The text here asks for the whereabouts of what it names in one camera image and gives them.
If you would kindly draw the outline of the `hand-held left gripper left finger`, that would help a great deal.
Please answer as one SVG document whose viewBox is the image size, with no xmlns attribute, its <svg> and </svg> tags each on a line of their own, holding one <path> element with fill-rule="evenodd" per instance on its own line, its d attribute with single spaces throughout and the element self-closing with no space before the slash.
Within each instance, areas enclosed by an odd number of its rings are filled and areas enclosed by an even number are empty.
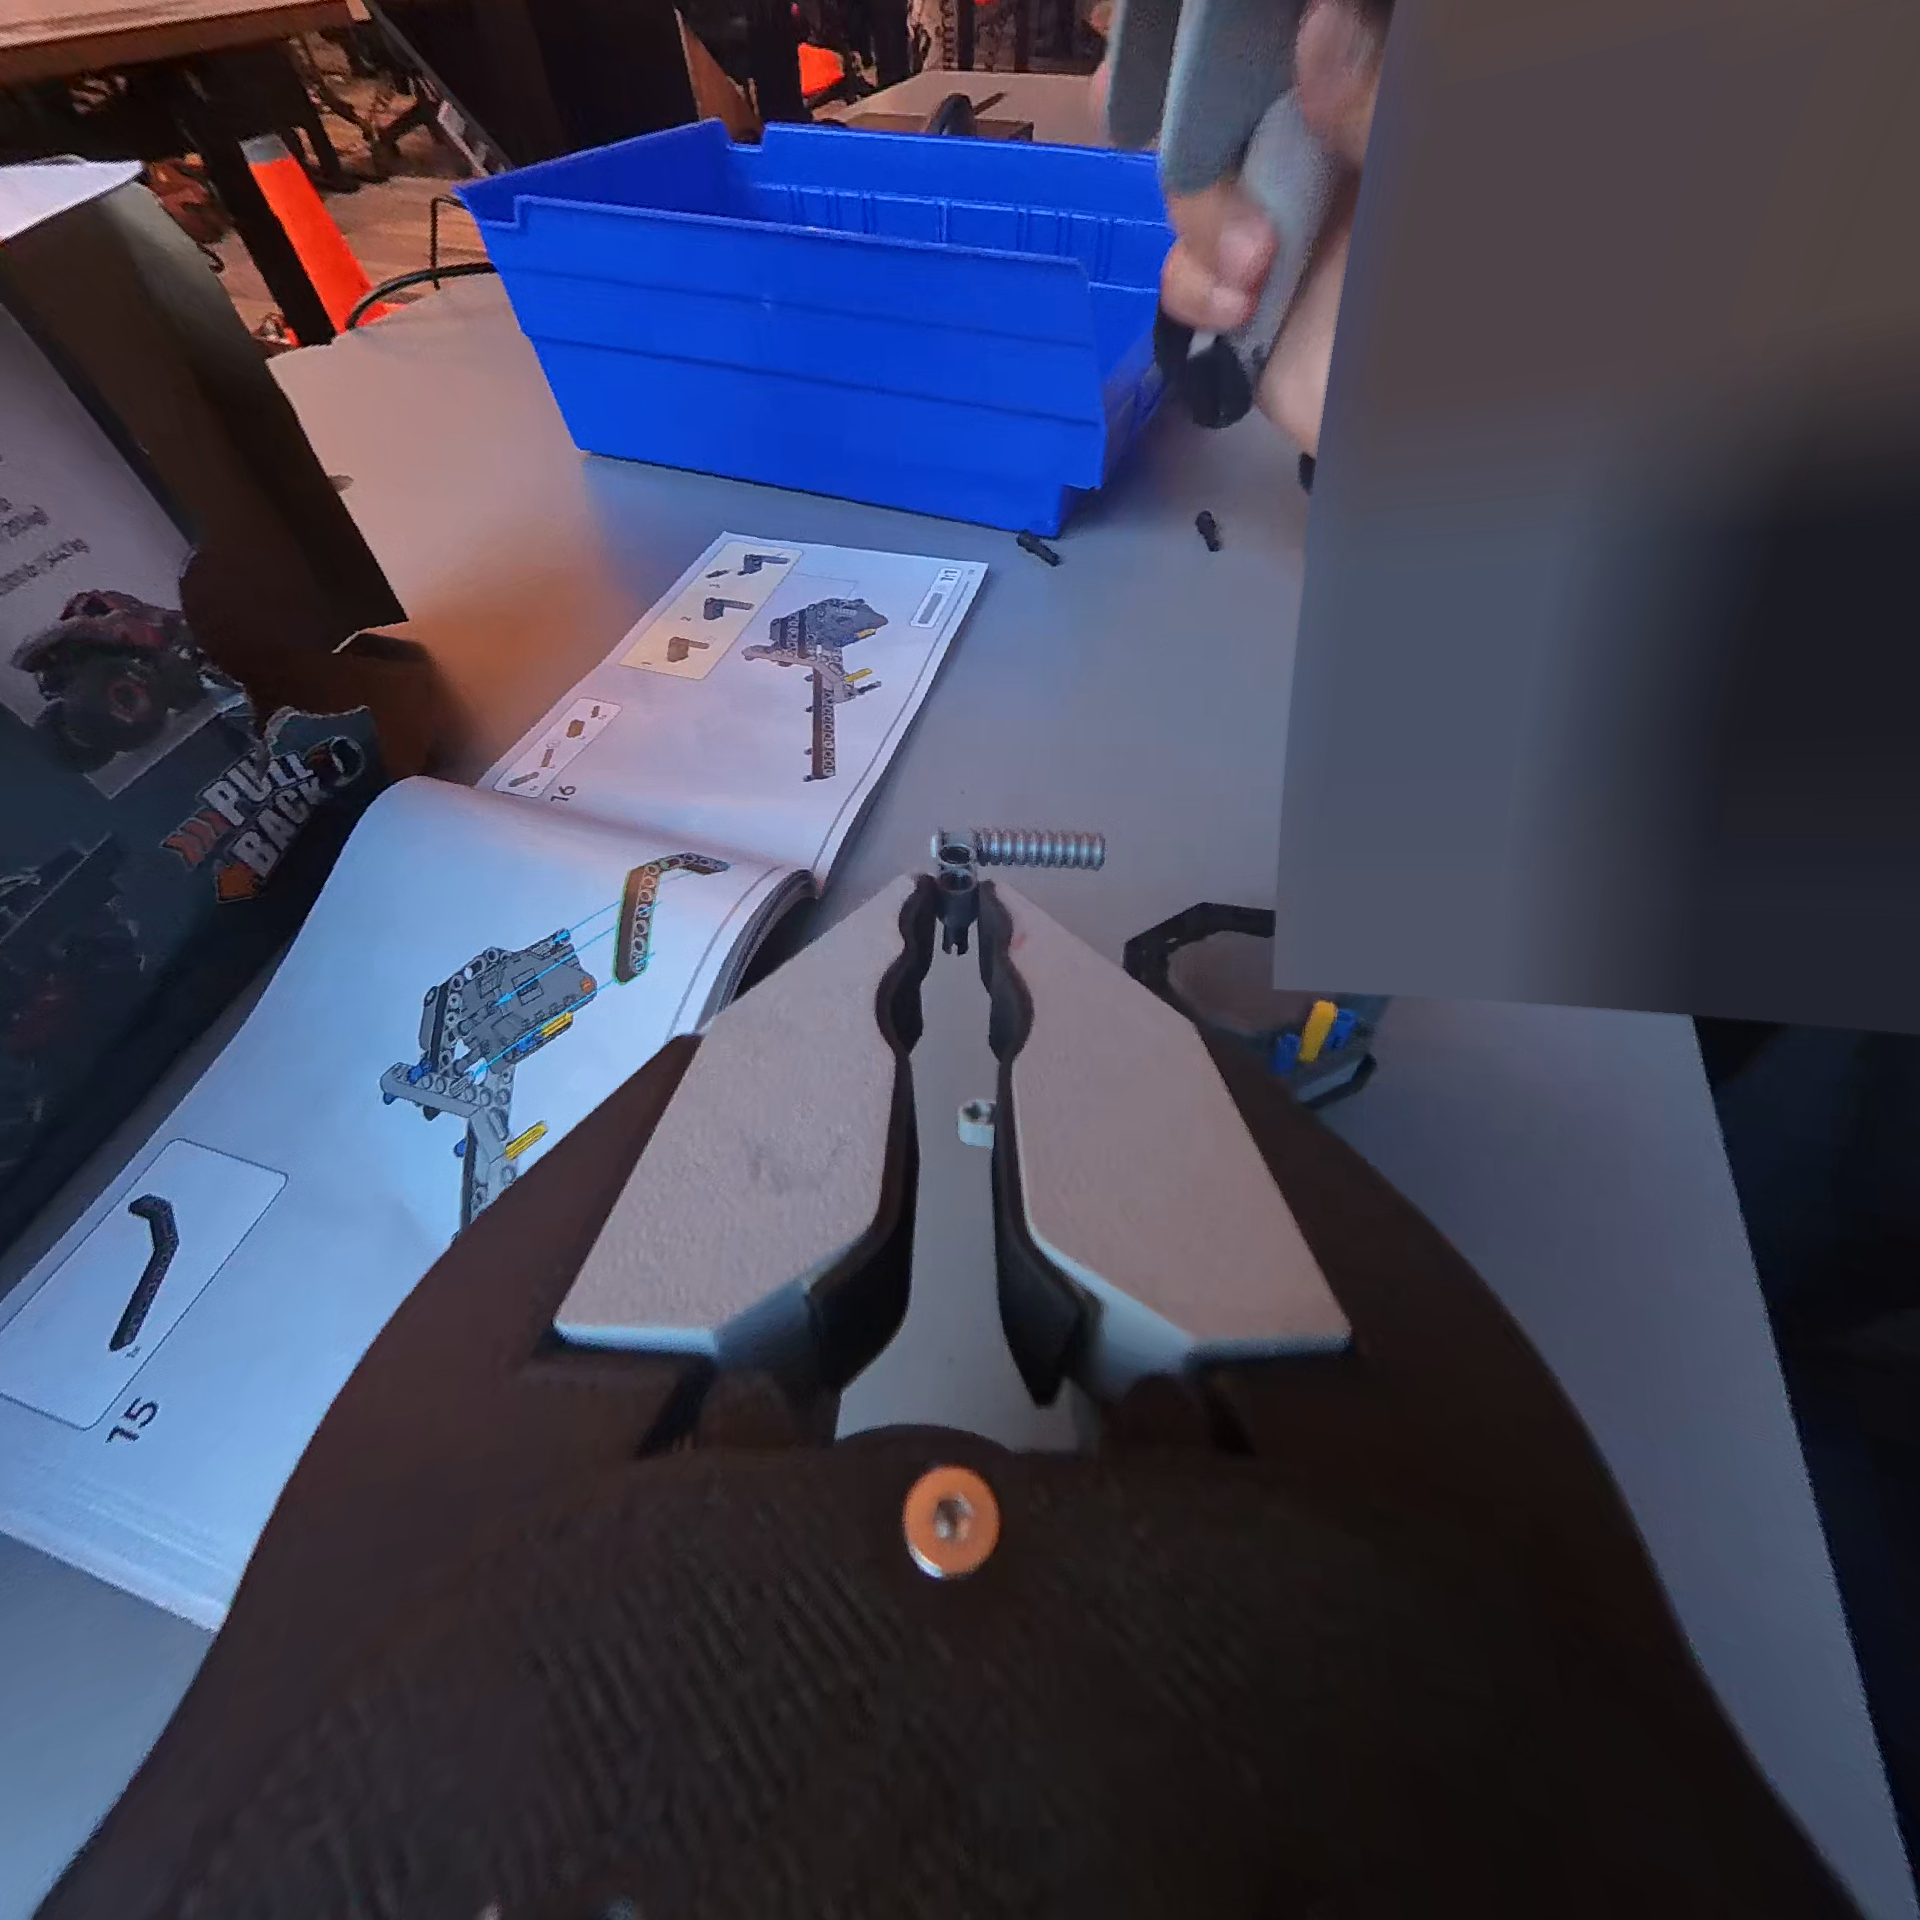
<svg viewBox="0 0 1920 1920">
<path fill-rule="evenodd" d="M 835 1397 L 911 1293 L 925 878 L 721 1010 L 554 1313 L 572 1350 Z"/>
</svg>

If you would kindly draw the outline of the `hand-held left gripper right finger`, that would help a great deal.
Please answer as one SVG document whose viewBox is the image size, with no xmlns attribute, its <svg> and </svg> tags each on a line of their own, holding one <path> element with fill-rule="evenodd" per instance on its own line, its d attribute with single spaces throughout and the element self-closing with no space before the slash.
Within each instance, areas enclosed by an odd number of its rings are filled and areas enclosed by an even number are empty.
<svg viewBox="0 0 1920 1920">
<path fill-rule="evenodd" d="M 1006 1346 L 1034 1403 L 1353 1350 L 1200 1034 L 1016 887 L 978 884 Z"/>
</svg>

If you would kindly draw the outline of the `grey lego frame assembly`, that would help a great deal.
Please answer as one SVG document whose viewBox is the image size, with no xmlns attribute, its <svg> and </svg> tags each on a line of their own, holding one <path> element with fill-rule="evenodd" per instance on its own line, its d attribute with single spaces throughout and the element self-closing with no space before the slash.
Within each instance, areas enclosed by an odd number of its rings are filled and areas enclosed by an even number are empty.
<svg viewBox="0 0 1920 1920">
<path fill-rule="evenodd" d="M 1194 902 L 1132 934 L 1124 969 L 1200 1038 L 1259 1064 L 1297 1105 L 1326 1108 L 1379 1072 L 1379 1032 L 1390 997 L 1284 990 L 1272 984 L 1278 916 Z"/>
</svg>

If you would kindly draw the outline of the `lego instruction booklet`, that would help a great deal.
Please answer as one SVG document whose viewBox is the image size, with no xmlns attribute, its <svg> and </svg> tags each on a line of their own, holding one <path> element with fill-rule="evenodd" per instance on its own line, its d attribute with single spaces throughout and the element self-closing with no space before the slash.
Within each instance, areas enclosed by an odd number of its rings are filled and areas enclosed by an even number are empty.
<svg viewBox="0 0 1920 1920">
<path fill-rule="evenodd" d="M 484 784 L 389 786 L 2 1315 L 2 1536 L 219 1626 L 451 1242 L 815 898 L 978 561 L 721 536 Z"/>
</svg>

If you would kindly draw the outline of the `person's right hand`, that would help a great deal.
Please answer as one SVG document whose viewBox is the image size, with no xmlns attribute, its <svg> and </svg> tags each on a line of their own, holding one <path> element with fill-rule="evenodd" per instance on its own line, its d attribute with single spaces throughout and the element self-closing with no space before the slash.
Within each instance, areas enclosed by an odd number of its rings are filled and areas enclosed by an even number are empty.
<svg viewBox="0 0 1920 1920">
<path fill-rule="evenodd" d="M 1308 4 L 1297 63 L 1304 118 L 1340 159 L 1340 192 L 1326 208 L 1308 271 L 1263 366 L 1258 407 L 1314 461 L 1340 333 L 1360 165 L 1390 31 L 1390 4 Z M 1198 333 L 1226 333 L 1258 312 L 1279 238 L 1238 182 L 1169 204 L 1171 252 L 1162 265 L 1162 308 Z"/>
</svg>

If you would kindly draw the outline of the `grey metal spring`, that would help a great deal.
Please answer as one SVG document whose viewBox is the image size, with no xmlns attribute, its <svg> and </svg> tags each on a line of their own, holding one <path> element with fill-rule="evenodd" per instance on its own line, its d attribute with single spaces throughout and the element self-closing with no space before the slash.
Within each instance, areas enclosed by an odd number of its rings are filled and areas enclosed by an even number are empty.
<svg viewBox="0 0 1920 1920">
<path fill-rule="evenodd" d="M 938 831 L 931 859 L 939 870 L 1099 873 L 1108 836 L 1094 831 Z"/>
</svg>

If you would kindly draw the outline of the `grey box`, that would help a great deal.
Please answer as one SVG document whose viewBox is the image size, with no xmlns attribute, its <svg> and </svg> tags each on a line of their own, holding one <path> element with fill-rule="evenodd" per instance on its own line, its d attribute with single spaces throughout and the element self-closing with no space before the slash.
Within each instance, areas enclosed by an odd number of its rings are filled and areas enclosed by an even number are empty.
<svg viewBox="0 0 1920 1920">
<path fill-rule="evenodd" d="M 888 121 L 920 128 L 931 112 L 951 97 L 966 95 L 985 106 L 985 118 L 1032 123 L 1032 136 L 1057 146 L 1109 146 L 1108 107 L 1108 63 L 1091 75 L 1077 71 L 920 71 L 902 84 L 888 84 L 856 106 L 822 106 L 814 112 L 815 123 L 865 123 Z"/>
</svg>

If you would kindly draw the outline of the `blue plastic bin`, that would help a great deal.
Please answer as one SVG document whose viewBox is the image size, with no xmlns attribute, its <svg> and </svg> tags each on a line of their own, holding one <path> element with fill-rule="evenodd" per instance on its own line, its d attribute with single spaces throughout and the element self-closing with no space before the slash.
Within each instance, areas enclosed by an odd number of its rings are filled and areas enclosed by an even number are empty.
<svg viewBox="0 0 1920 1920">
<path fill-rule="evenodd" d="M 702 121 L 459 204 L 583 454 L 1057 536 L 1162 398 L 1150 154 Z"/>
</svg>

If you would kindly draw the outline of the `printed toy truck box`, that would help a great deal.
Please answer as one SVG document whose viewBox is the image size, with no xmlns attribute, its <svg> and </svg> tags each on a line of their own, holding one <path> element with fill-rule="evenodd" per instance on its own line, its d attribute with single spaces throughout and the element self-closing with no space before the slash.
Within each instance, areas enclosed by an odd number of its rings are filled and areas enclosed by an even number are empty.
<svg viewBox="0 0 1920 1920">
<path fill-rule="evenodd" d="M 432 689 L 139 180 L 2 244 L 2 1246 L 291 941 Z"/>
</svg>

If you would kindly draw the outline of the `orange traffic cone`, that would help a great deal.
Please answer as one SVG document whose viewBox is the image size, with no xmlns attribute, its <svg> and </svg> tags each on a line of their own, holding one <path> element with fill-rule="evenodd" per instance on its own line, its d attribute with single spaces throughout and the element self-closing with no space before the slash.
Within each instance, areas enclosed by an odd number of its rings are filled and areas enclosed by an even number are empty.
<svg viewBox="0 0 1920 1920">
<path fill-rule="evenodd" d="M 372 277 L 349 252 L 345 237 L 334 221 L 319 190 L 300 166 L 300 157 L 277 136 L 246 136 L 241 157 L 260 197 L 291 238 L 291 247 L 307 271 L 327 324 L 338 333 L 362 299 L 372 293 Z"/>
</svg>

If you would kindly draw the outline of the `wooden table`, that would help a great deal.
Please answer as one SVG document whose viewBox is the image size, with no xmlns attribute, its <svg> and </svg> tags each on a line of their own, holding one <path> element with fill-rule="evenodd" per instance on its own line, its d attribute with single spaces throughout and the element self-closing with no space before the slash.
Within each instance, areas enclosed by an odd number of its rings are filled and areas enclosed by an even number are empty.
<svg viewBox="0 0 1920 1920">
<path fill-rule="evenodd" d="M 364 19 L 364 4 L 2 4 L 2 165 L 197 157 L 291 340 L 334 342 L 241 140 L 295 152 L 307 93 L 291 42 Z"/>
</svg>

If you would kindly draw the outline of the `white paper sheet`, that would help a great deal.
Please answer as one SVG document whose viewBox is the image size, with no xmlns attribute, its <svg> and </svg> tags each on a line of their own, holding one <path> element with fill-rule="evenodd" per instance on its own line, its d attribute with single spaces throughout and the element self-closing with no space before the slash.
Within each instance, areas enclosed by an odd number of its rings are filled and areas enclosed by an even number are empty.
<svg viewBox="0 0 1920 1920">
<path fill-rule="evenodd" d="M 49 157 L 2 165 L 0 169 L 0 242 L 12 244 L 31 228 L 94 205 L 126 182 L 139 180 L 139 159 L 83 159 Z"/>
</svg>

